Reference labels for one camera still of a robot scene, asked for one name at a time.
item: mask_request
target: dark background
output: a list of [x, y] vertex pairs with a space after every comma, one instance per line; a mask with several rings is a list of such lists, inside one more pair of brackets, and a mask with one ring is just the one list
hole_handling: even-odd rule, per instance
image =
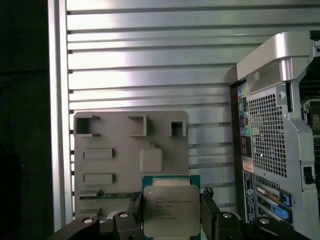
[[1, 188], [21, 188], [1, 193], [21, 199], [2, 206], [20, 209], [6, 239], [43, 239], [53, 232], [47, 0], [1, 0], [0, 26], [0, 144], [20, 161]]

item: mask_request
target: screw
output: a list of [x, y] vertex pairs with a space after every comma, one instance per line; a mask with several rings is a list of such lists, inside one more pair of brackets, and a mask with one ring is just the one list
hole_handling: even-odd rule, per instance
[[232, 217], [232, 215], [228, 212], [224, 213], [223, 216], [227, 219], [230, 219]]
[[270, 222], [269, 222], [268, 219], [261, 218], [261, 219], [260, 219], [260, 223], [262, 223], [262, 224], [269, 224]]
[[83, 221], [85, 224], [90, 224], [93, 222], [93, 220], [91, 218], [87, 218]]
[[120, 215], [119, 215], [121, 218], [126, 218], [126, 217], [128, 217], [128, 214], [127, 213], [121, 213]]
[[284, 98], [286, 97], [286, 93], [285, 93], [284, 91], [281, 91], [281, 92], [279, 93], [279, 97], [280, 97], [281, 99], [284, 99]]

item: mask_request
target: metal mesh grille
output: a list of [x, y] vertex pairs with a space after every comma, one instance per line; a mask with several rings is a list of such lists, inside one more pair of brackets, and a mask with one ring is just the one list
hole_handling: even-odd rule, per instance
[[276, 190], [280, 190], [280, 185], [273, 182], [273, 181], [270, 181], [270, 180], [267, 180], [265, 179], [264, 177], [261, 177], [261, 176], [258, 176], [258, 175], [255, 175], [255, 180], [263, 185], [266, 185], [270, 188], [273, 188], [273, 189], [276, 189]]
[[287, 177], [282, 107], [276, 95], [249, 101], [253, 165]]

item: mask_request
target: white sticker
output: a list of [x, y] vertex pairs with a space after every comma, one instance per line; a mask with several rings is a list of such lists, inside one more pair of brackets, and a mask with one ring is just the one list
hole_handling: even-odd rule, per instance
[[253, 173], [254, 172], [254, 164], [250, 161], [243, 160], [242, 167], [244, 170]]
[[261, 194], [263, 194], [263, 195], [266, 194], [266, 190], [262, 189], [261, 187], [257, 187], [256, 189], [257, 189], [257, 191], [258, 191], [259, 193], [261, 193]]

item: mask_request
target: corrugated metal wall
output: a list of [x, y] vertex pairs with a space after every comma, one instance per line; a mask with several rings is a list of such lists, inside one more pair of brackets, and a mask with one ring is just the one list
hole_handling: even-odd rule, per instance
[[[67, 0], [66, 6], [70, 129], [80, 111], [186, 111], [190, 173], [214, 188], [223, 211], [235, 212], [226, 73], [274, 34], [320, 30], [320, 1]], [[65, 194], [67, 201], [69, 189]]]

